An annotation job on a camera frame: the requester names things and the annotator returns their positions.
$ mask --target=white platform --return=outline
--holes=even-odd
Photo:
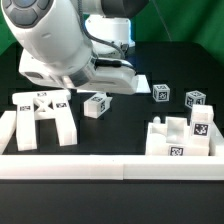
[[[3,155],[0,178],[224,180],[224,158]]]

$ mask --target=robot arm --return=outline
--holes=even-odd
[[[135,93],[138,77],[128,62],[97,56],[80,25],[78,1],[2,0],[5,20],[24,47],[20,73],[43,86]],[[116,2],[121,8],[111,6],[111,0],[83,0],[83,13],[134,15],[136,3],[132,0]],[[148,0],[138,2],[143,7]]]

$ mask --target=white bridge block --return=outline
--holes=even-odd
[[[35,120],[55,119],[60,146],[77,144],[77,130],[68,100],[68,90],[25,92],[13,95],[17,105],[18,150],[36,149]]]
[[[84,102],[84,115],[98,118],[110,108],[112,97],[107,97],[106,93],[96,93]]]
[[[8,145],[16,129],[16,111],[5,111],[0,118],[0,154]]]

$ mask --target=white cube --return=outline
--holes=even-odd
[[[170,88],[166,84],[153,85],[153,98],[156,102],[169,101]]]
[[[98,118],[110,108],[112,97],[107,97],[106,93],[96,93],[84,102],[84,115]]]
[[[187,92],[185,97],[185,106],[192,108],[194,104],[204,105],[206,95],[197,90]]]

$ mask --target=stacked blocks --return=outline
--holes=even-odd
[[[169,101],[170,88],[166,84],[153,85],[153,98],[156,102]]]
[[[213,117],[212,106],[193,105],[190,126],[186,118],[176,117],[166,117],[165,124],[149,123],[145,154],[208,156]]]
[[[112,97],[107,97],[106,93],[96,93],[84,102],[84,115],[98,118],[110,108]]]
[[[199,91],[191,91],[186,93],[185,106],[192,109],[194,104],[204,105],[206,95]]]

